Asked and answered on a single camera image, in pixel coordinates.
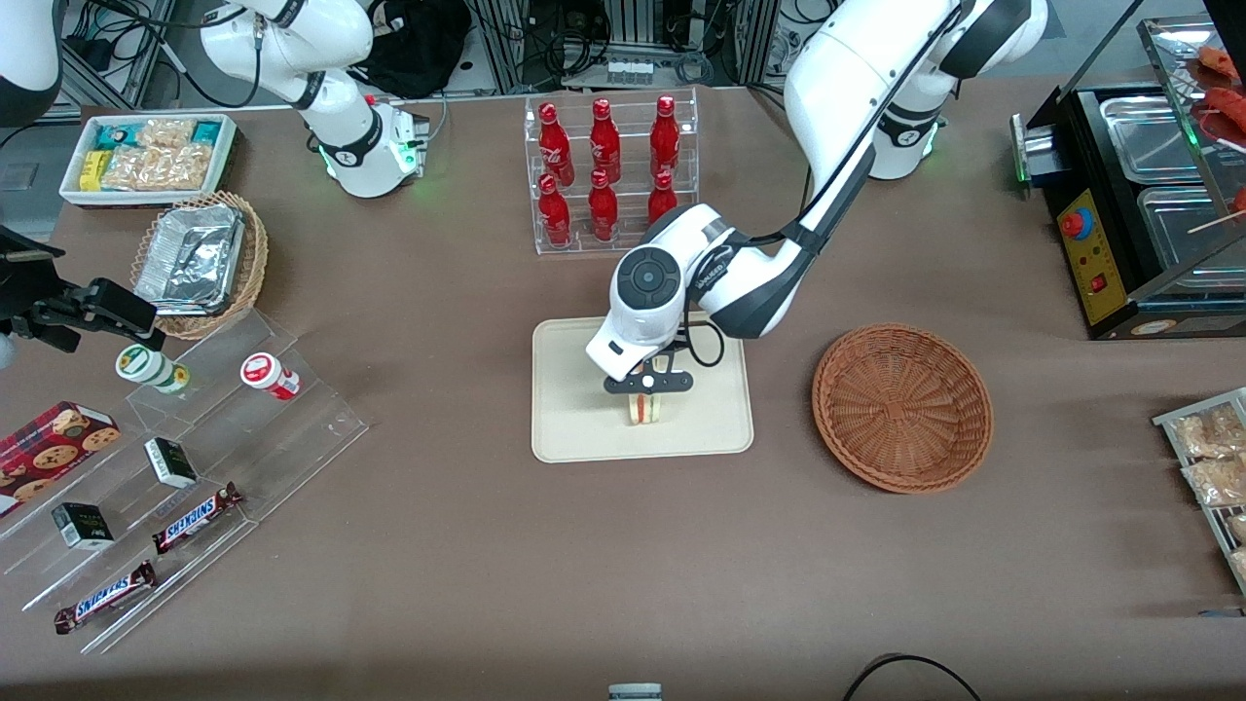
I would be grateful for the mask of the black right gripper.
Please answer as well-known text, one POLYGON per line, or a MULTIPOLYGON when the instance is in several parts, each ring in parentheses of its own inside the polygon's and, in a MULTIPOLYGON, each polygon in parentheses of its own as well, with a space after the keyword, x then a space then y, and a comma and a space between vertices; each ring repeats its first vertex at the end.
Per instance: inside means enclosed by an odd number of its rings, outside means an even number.
POLYGON ((102 329, 131 339, 157 339, 156 308, 108 278, 77 285, 59 276, 59 248, 27 239, 2 227, 1 332, 37 339, 62 354, 75 354, 81 334, 93 331, 90 314, 102 329))

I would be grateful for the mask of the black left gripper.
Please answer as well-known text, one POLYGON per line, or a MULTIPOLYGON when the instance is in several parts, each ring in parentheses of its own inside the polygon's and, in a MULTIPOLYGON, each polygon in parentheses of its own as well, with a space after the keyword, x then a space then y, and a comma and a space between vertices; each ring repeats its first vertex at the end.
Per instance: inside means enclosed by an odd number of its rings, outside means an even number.
POLYGON ((657 354, 637 365, 623 381, 606 377, 606 393, 625 395, 629 423, 635 422, 635 395, 663 393, 663 421, 674 416, 674 398, 670 393, 685 393, 694 386, 690 372, 680 371, 674 365, 677 354, 657 354))

